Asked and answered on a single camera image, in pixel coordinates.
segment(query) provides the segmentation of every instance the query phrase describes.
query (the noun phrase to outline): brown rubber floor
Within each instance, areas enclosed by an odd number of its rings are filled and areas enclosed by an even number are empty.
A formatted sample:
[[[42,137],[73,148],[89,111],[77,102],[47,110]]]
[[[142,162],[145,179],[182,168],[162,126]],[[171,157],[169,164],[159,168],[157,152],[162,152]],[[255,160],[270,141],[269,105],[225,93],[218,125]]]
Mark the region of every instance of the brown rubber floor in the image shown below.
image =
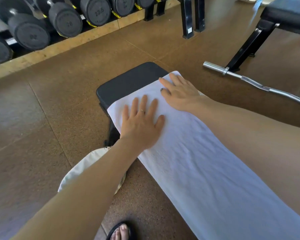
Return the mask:
[[[0,79],[0,239],[14,235],[70,168],[102,147],[108,118],[96,88],[144,62],[178,70],[217,101],[300,127],[300,104],[202,67],[225,66],[234,56],[259,20],[262,9],[253,19],[252,7],[206,0],[206,30],[185,40],[177,6]],[[300,96],[300,35],[275,30],[240,74]],[[140,239],[195,239],[138,160],[96,239],[125,219],[137,224]]]

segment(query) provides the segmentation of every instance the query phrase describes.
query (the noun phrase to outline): black bench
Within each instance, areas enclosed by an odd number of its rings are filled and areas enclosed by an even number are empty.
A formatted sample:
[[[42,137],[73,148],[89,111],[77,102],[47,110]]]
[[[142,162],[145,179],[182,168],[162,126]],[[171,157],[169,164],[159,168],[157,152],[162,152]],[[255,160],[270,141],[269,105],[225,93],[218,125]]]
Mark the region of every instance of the black bench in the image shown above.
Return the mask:
[[[120,134],[107,112],[110,105],[167,74],[168,72],[157,64],[146,62],[98,87],[96,95],[100,101],[100,107],[109,117],[109,131],[108,138],[104,141],[105,147],[113,146],[120,138]]]
[[[226,66],[229,71],[240,70],[248,56],[254,57],[275,28],[300,34],[300,0],[275,0],[266,6],[255,31]]]

